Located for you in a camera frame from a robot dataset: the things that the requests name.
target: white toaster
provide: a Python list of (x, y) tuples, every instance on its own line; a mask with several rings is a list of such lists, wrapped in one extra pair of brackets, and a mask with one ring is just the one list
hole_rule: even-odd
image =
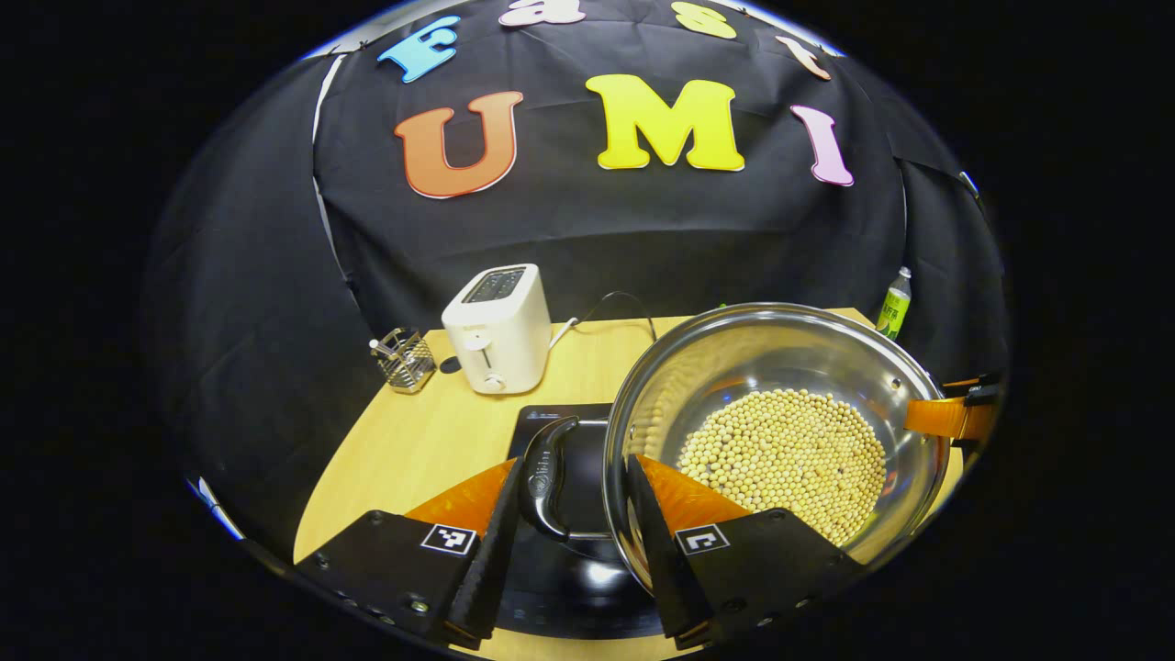
[(537, 265), (478, 272), (444, 308), (441, 322), (474, 391), (524, 393), (543, 379), (551, 313)]

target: utensil holder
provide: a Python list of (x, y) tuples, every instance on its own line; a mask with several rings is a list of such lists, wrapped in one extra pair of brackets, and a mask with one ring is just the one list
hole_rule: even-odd
[(396, 328), (381, 343), (390, 356), (380, 349), (372, 349), (371, 356), (383, 371), (388, 385), (397, 393), (418, 393), (437, 367), (419, 330)]

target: stainless steel pot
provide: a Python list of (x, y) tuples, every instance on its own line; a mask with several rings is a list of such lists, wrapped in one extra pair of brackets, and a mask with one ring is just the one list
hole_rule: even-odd
[(644, 454), (673, 466), (685, 436), (728, 403), (754, 391), (807, 389), (857, 407), (886, 450), (887, 488), (873, 514), (841, 548), (880, 566), (919, 530), (946, 473), (947, 440), (902, 427), (911, 400), (940, 399), (934, 380), (874, 329), (838, 313), (790, 303), (743, 303), (689, 318), (642, 356), (620, 386), (606, 423), (603, 499), (610, 531), (577, 533), (558, 521), (559, 439), (564, 419), (535, 437), (524, 457), (522, 512), (553, 539), (616, 542), (629, 571), (652, 593), (649, 564), (624, 475)]

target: black cloth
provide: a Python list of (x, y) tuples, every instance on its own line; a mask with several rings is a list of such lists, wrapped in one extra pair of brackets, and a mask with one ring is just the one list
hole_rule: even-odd
[[(960, 197), (966, 188), (956, 178), (905, 174), (908, 161), (956, 176), (942, 141), (862, 67), (808, 46), (832, 73), (821, 81), (774, 40), (779, 29), (713, 7), (736, 39), (685, 29), (662, 2), (586, 0), (582, 22), (523, 29), (503, 29), (496, 5), (470, 2), (350, 54), (322, 104), (315, 168), (340, 258), (371, 326), (438, 326), (442, 309), (472, 275), (516, 262), (539, 265), (557, 321), (582, 316), (613, 289), (638, 295), (653, 315), (756, 299), (875, 315), (886, 285), (908, 264), (915, 295), (901, 344), (945, 380), (1000, 369), (1002, 265), (978, 208)], [(449, 62), (405, 85), (394, 63), (377, 61), (445, 14), (462, 19)], [(745, 169), (699, 170), (684, 157), (665, 166), (656, 156), (642, 169), (600, 168), (603, 103), (584, 82), (613, 73), (640, 76), (666, 103), (694, 79), (733, 88)], [(446, 155), (454, 167), (471, 164), (484, 143), (481, 119), (465, 106), (511, 89), (524, 95), (515, 107), (512, 170), (459, 197), (414, 193), (391, 129), (418, 113), (452, 108)], [(835, 119), (852, 187), (811, 175), (812, 147), (793, 103)], [(944, 270), (945, 255), (959, 262)], [(991, 292), (973, 292), (993, 284)], [(600, 310), (603, 317), (636, 313), (620, 303)]]
[(381, 383), (310, 178), (329, 66), (296, 63), (217, 129), (156, 229), (142, 301), (174, 440), (242, 532), (287, 560)]
[[(313, 147), (322, 81), (341, 54), (275, 76), (216, 133), (155, 237), (143, 321), (164, 418), (247, 535), (289, 555), (322, 470), (380, 385), (365, 342), (439, 326), (451, 296), (495, 265), (537, 263), (558, 321), (613, 289), (653, 315), (767, 299), (872, 316), (907, 264), (914, 302), (899, 342), (944, 382), (1002, 367), (999, 251), (942, 141), (852, 60), (810, 46), (832, 74), (821, 81), (776, 41), (780, 31), (713, 7), (737, 39), (684, 28), (667, 2), (585, 0), (582, 22), (519, 29), (498, 25), (499, 4), (463, 4), (347, 54)], [(449, 62), (405, 85), (377, 60), (449, 14), (462, 18)], [(667, 103), (690, 80), (733, 88), (745, 169), (684, 157), (600, 168), (603, 103), (584, 82), (618, 73)], [(524, 94), (511, 171), (469, 195), (416, 194), (396, 124), (454, 108), (446, 156), (471, 164), (483, 135), (466, 104), (504, 90)], [(793, 103), (835, 119), (853, 186), (812, 176)], [(616, 302), (597, 316), (637, 313)]]

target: plastic bottle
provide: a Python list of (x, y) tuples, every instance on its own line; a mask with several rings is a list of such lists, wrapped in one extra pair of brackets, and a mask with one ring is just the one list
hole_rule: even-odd
[(898, 270), (898, 277), (889, 283), (889, 291), (881, 304), (881, 316), (878, 317), (878, 332), (891, 340), (898, 337), (901, 322), (909, 309), (909, 269), (905, 265)]

